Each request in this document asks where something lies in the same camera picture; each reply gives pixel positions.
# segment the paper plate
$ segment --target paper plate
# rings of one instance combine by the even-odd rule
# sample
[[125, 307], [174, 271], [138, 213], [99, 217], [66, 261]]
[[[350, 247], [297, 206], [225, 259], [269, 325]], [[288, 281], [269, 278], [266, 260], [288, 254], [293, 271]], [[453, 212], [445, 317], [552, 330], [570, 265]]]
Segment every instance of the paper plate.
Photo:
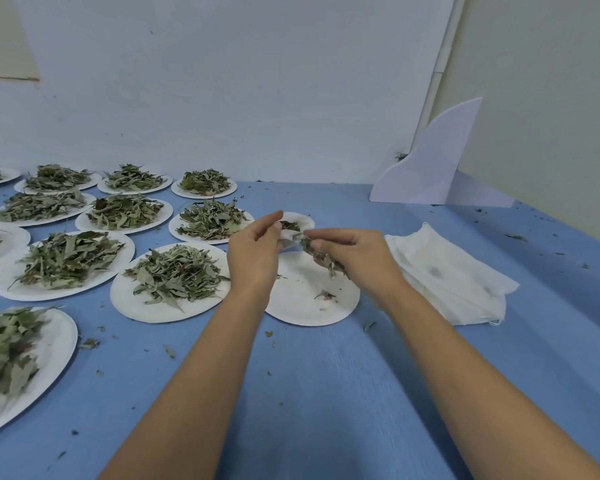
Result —
[[[360, 300], [360, 289], [353, 281], [342, 273], [331, 279], [328, 270], [304, 251], [280, 254], [278, 273], [281, 277], [273, 284], [266, 312], [283, 322], [330, 325], [348, 317]], [[335, 298], [318, 296], [323, 290]]]
[[82, 207], [76, 207], [71, 210], [68, 214], [64, 214], [62, 216], [50, 217], [49, 219], [40, 219], [39, 221], [15, 221], [15, 222], [2, 222], [0, 224], [7, 224], [11, 226], [17, 227], [30, 227], [30, 226], [41, 226], [43, 224], [51, 224], [51, 222], [63, 221], [65, 219], [70, 219], [71, 217], [77, 216], [81, 212], [84, 212], [85, 209], [88, 209], [89, 206], [96, 200], [96, 197], [93, 195], [89, 195], [86, 193], [82, 193], [86, 203]]
[[72, 318], [60, 310], [48, 310], [47, 322], [40, 329], [31, 353], [39, 370], [20, 395], [7, 401], [0, 396], [0, 428], [26, 410], [49, 389], [69, 363], [78, 341], [78, 328]]
[[98, 182], [98, 190], [100, 190], [104, 193], [107, 193], [107, 194], [122, 194], [122, 195], [150, 194], [151, 192], [158, 192], [158, 190], [167, 188], [169, 185], [171, 185], [171, 183], [173, 181], [172, 177], [169, 177], [168, 175], [163, 175], [161, 173], [154, 173], [154, 175], [160, 175], [161, 177], [164, 177], [164, 182], [161, 183], [159, 187], [156, 187], [154, 189], [138, 190], [138, 191], [131, 190], [131, 191], [126, 191], [126, 192], [120, 192], [119, 190], [109, 188], [109, 186], [107, 185], [107, 179], [103, 179]]
[[[67, 234], [80, 234], [82, 231], [67, 232]], [[120, 270], [128, 267], [129, 261], [133, 259], [136, 247], [130, 237], [119, 232], [107, 231], [110, 239], [125, 243], [125, 247], [118, 252], [116, 258], [112, 261], [109, 270], [92, 274], [82, 286], [64, 290], [45, 290], [39, 284], [23, 285], [17, 283], [16, 279], [23, 274], [25, 270], [24, 263], [18, 262], [29, 252], [29, 249], [21, 253], [14, 253], [10, 256], [8, 262], [3, 261], [0, 265], [0, 296], [16, 301], [45, 301], [49, 299], [64, 298], [89, 290], [112, 279]]]
[[21, 172], [18, 170], [14, 170], [13, 168], [0, 168], [0, 174], [3, 176], [3, 179], [0, 180], [0, 184], [13, 180], [21, 176]]
[[[85, 190], [85, 189], [93, 187], [94, 185], [97, 185], [98, 182], [101, 180], [102, 180], [102, 176], [99, 173], [93, 172], [91, 174], [91, 179], [88, 182], [85, 182], [80, 185], [76, 185], [76, 188], [78, 188], [78, 190]], [[29, 195], [37, 194], [37, 193], [41, 193], [41, 194], [45, 194], [45, 195], [54, 195], [54, 194], [60, 194], [62, 192], [66, 192], [66, 190], [49, 190], [49, 191], [33, 190], [27, 186], [26, 179], [19, 181], [17, 184], [15, 184], [13, 186], [13, 188], [14, 188], [14, 190], [16, 190], [16, 192], [21, 192], [21, 193], [29, 194]]]
[[[297, 222], [298, 227], [300, 227], [300, 232], [304, 232], [309, 229], [313, 229], [315, 227], [315, 222], [309, 216], [305, 216], [304, 214], [298, 214], [296, 212], [285, 212], [282, 214], [281, 221], [287, 222]], [[280, 231], [280, 241], [282, 241], [282, 249], [289, 249], [296, 245], [293, 241], [294, 236], [298, 234], [298, 231], [293, 230], [282, 230]]]
[[31, 241], [31, 234], [22, 227], [0, 224], [0, 264], [3, 260], [10, 259], [12, 253], [18, 253], [27, 247]]
[[[164, 207], [160, 209], [160, 212], [158, 212], [157, 219], [154, 220], [154, 222], [152, 222], [151, 224], [147, 224], [146, 226], [133, 227], [133, 228], [129, 228], [129, 229], [117, 229], [116, 232], [119, 232], [122, 234], [133, 234], [135, 232], [144, 231], [147, 229], [151, 229], [152, 227], [159, 226], [160, 224], [165, 222], [169, 217], [171, 217], [171, 215], [173, 214], [173, 207], [171, 206], [171, 204], [169, 202], [165, 202], [163, 200], [158, 200], [158, 199], [153, 199], [153, 201], [161, 202], [164, 205]], [[78, 227], [78, 229], [80, 229], [80, 230], [102, 231], [103, 229], [96, 227], [96, 225], [89, 220], [89, 217], [87, 216], [87, 214], [89, 213], [90, 210], [91, 210], [91, 207], [88, 208], [87, 210], [85, 210], [83, 213], [81, 213], [78, 216], [78, 218], [75, 220], [75, 226]]]
[[[240, 229], [244, 229], [249, 224], [251, 224], [254, 220], [253, 216], [250, 213], [248, 213], [247, 211], [244, 212], [244, 217], [246, 218], [246, 220], [242, 221], [242, 223], [240, 224]], [[229, 242], [228, 237], [226, 239], [208, 239], [205, 241], [204, 239], [201, 239], [199, 237], [193, 237], [191, 235], [186, 235], [186, 234], [178, 234], [178, 231], [176, 229], [178, 229], [178, 227], [180, 227], [181, 225], [186, 225], [186, 224], [187, 224], [187, 222], [183, 221], [182, 218], [180, 217], [180, 215], [177, 214], [176, 216], [174, 216], [174, 218], [172, 218], [169, 221], [169, 232], [176, 239], [179, 239], [179, 240], [185, 241], [185, 242], [206, 242], [207, 244], [224, 244], [225, 242]]]
[[[229, 277], [229, 265], [226, 261], [226, 253], [211, 244], [205, 242], [178, 242], [176, 244], [168, 244], [161, 248], [157, 248], [156, 251], [163, 252], [177, 245], [189, 246], [200, 250], [209, 250], [209, 256], [212, 259], [217, 260], [216, 266], [220, 268], [220, 273]], [[125, 268], [132, 268], [140, 261], [140, 258], [143, 258], [147, 254], [148, 253], [145, 253], [134, 259]], [[228, 281], [220, 282], [216, 291], [216, 296], [199, 299], [193, 302], [186, 299], [179, 299], [178, 305], [182, 308], [182, 311], [172, 306], [168, 306], [165, 303], [145, 305], [145, 301], [152, 299], [151, 295], [149, 295], [149, 293], [134, 295], [134, 288], [136, 286], [137, 282], [123, 276], [123, 272], [120, 272], [120, 274], [116, 276], [116, 279], [114, 279], [111, 284], [110, 293], [111, 302], [116, 310], [132, 320], [138, 320], [145, 323], [167, 323], [200, 315], [200, 313], [204, 313], [209, 308], [216, 306], [224, 299], [226, 294], [229, 293], [231, 283]]]
[[236, 190], [238, 190], [238, 184], [236, 184], [231, 178], [227, 178], [227, 181], [229, 181], [229, 183], [231, 184], [231, 187], [229, 187], [224, 192], [220, 192], [216, 195], [202, 195], [202, 194], [195, 194], [193, 192], [187, 192], [186, 190], [182, 190], [180, 188], [181, 181], [182, 181], [182, 179], [179, 179], [177, 182], [174, 182], [173, 185], [171, 186], [171, 191], [173, 193], [175, 193], [176, 195], [179, 195], [184, 198], [199, 198], [199, 199], [220, 198], [220, 197], [226, 197], [227, 195], [230, 195], [230, 194], [234, 193]]

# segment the white acrylic divider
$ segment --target white acrylic divider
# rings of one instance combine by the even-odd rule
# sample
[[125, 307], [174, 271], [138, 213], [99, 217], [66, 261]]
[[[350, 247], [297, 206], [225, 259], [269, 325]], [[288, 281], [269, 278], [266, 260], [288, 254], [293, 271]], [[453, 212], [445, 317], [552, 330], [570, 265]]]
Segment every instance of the white acrylic divider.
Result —
[[440, 113], [404, 160], [371, 189], [372, 202], [511, 207], [514, 199], [457, 169], [482, 98]]

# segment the table surface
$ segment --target table surface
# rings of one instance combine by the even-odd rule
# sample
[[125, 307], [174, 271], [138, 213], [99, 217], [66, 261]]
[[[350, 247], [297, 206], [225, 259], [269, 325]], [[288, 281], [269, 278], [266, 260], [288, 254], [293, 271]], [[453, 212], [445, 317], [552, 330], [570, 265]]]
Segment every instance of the table surface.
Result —
[[[12, 185], [0, 186], [0, 205], [14, 193]], [[282, 208], [311, 214], [317, 226], [394, 235], [429, 222], [515, 279], [520, 288], [507, 297], [501, 325], [457, 330], [600, 462], [600, 242], [519, 203], [511, 209], [372, 203], [369, 192], [369, 185], [239, 182], [222, 200], [237, 198], [254, 217]], [[191, 202], [168, 189], [151, 196], [171, 202], [176, 212]], [[74, 230], [73, 222], [28, 228], [32, 242]], [[176, 242], [166, 224], [131, 237], [136, 255]], [[101, 345], [78, 349], [47, 393], [0, 429], [0, 480], [96, 478], [213, 313], [167, 324], [134, 322], [113, 308], [110, 286], [52, 302], [64, 306], [83, 337]], [[0, 297], [0, 309], [13, 305]], [[364, 332], [371, 321], [376, 325]], [[271, 338], [264, 334], [269, 330]], [[217, 478], [471, 475], [396, 330], [363, 295], [350, 317], [330, 326], [303, 328], [264, 316]]]

